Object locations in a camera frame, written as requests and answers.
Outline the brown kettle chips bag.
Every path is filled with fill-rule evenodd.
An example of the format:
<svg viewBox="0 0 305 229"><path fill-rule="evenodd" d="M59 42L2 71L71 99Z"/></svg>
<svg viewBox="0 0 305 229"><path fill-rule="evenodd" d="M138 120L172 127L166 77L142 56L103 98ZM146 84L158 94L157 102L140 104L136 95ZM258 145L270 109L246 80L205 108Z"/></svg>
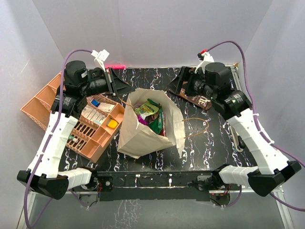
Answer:
<svg viewBox="0 0 305 229"><path fill-rule="evenodd" d="M212 103L209 99L205 98L204 96L187 96L185 94L185 89L182 88L179 95L180 98L187 100L188 102L202 108L205 111L208 111L212 107Z"/></svg>

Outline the green snack bag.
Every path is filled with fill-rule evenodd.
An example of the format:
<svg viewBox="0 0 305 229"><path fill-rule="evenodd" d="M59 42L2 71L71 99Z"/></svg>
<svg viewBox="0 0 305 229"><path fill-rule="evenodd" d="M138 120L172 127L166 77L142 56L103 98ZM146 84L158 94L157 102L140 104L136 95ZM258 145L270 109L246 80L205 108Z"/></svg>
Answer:
<svg viewBox="0 0 305 229"><path fill-rule="evenodd" d="M153 132L155 132L158 135L162 134L163 130L163 109L160 104L157 104L151 99L147 99L147 101L156 106L158 108L158 111L154 114L149 115L145 118L145 121L148 123L148 126L151 128Z"/></svg>

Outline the brown paper bag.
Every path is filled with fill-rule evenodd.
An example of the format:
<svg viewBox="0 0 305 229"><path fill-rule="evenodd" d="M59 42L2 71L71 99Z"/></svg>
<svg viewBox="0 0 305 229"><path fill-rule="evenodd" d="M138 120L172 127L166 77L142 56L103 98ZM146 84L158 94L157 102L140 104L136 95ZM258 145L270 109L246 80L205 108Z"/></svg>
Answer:
<svg viewBox="0 0 305 229"><path fill-rule="evenodd" d="M156 134L150 127L138 121L134 108L144 104L148 99L162 106L166 136ZM138 159L174 146L177 148L179 158L182 158L187 139L184 126L186 121L181 110L165 91L137 88L127 98L117 151Z"/></svg>

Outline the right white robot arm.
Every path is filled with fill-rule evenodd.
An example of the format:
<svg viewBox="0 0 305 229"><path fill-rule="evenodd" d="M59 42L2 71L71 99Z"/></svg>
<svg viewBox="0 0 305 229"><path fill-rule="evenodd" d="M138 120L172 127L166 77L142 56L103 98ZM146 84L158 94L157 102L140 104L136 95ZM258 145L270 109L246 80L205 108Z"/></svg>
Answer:
<svg viewBox="0 0 305 229"><path fill-rule="evenodd" d="M253 105L242 91L231 88L231 76L231 70L220 62L209 63L199 71L183 66L168 89L179 94L184 88L187 96L209 99L214 110L237 131L256 161L255 167L220 166L212 173L213 185L217 189L229 184L243 185L265 197L300 171L301 165L263 139L255 125Z"/></svg>

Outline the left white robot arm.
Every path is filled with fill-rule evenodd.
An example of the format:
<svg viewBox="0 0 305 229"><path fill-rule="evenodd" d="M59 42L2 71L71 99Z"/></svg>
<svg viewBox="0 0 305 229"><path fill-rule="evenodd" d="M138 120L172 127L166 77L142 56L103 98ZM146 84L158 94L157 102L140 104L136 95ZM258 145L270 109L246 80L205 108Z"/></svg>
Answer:
<svg viewBox="0 0 305 229"><path fill-rule="evenodd" d="M121 96L134 90L115 74L113 68L105 70L99 66L88 70L83 61L65 64L41 145L28 168L18 172L17 180L27 191L32 190L56 200L77 186L83 185L87 190L96 189L99 182L92 169L59 172L62 153L87 105L87 97L102 93Z"/></svg>

